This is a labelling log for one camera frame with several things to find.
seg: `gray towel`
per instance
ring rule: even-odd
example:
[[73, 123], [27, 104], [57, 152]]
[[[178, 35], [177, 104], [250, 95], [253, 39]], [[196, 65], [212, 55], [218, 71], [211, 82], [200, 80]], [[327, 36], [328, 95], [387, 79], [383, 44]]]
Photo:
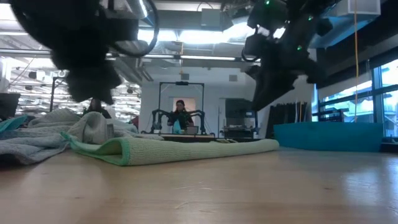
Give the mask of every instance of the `gray towel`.
[[60, 109], [32, 120], [26, 129], [0, 133], [0, 157], [10, 158], [9, 155], [13, 155], [22, 164], [40, 162], [66, 149], [67, 141], [61, 137], [61, 132], [68, 133], [80, 142], [102, 144], [108, 140], [108, 123], [114, 124], [114, 137], [147, 137], [125, 126], [118, 126], [117, 122], [105, 119], [97, 112], [80, 118], [68, 109]]

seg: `ceiling duct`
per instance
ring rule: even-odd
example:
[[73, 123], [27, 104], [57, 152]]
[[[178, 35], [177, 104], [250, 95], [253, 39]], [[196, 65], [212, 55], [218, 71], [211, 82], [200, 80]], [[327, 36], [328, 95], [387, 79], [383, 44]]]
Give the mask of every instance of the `ceiling duct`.
[[[381, 13], [380, 0], [357, 0], [357, 28], [362, 29]], [[333, 30], [320, 37], [316, 35], [310, 48], [324, 48], [337, 44], [355, 31], [355, 0], [342, 0], [326, 16], [333, 24]]]
[[[135, 64], [136, 58], [129, 58]], [[142, 77], [140, 76], [139, 72], [136, 68], [132, 68], [128, 66], [123, 58], [117, 58], [113, 61], [113, 65], [116, 71], [119, 73], [120, 76], [126, 79], [127, 82], [130, 83], [137, 83], [138, 85], [142, 85]]]

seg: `wooden table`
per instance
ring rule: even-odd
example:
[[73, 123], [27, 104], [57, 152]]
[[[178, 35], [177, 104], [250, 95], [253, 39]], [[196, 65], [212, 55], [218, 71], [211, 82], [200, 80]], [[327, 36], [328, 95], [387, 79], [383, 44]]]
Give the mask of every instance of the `wooden table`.
[[398, 223], [398, 157], [279, 151], [118, 167], [65, 152], [0, 170], [0, 223]]

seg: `teal bin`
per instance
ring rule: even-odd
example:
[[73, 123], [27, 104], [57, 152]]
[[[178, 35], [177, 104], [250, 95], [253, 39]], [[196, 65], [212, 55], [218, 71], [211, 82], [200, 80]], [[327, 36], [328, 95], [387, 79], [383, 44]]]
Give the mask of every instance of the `teal bin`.
[[377, 123], [279, 124], [274, 133], [281, 146], [316, 151], [379, 152], [384, 137]]

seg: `black curtain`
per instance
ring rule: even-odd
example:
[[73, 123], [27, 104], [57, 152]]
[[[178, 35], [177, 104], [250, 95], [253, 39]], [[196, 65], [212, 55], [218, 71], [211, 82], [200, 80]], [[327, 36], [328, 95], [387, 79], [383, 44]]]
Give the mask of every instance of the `black curtain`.
[[296, 122], [307, 121], [307, 105], [308, 103], [287, 103], [271, 106], [268, 117], [267, 125], [267, 139], [274, 139], [274, 125], [276, 124], [289, 124]]

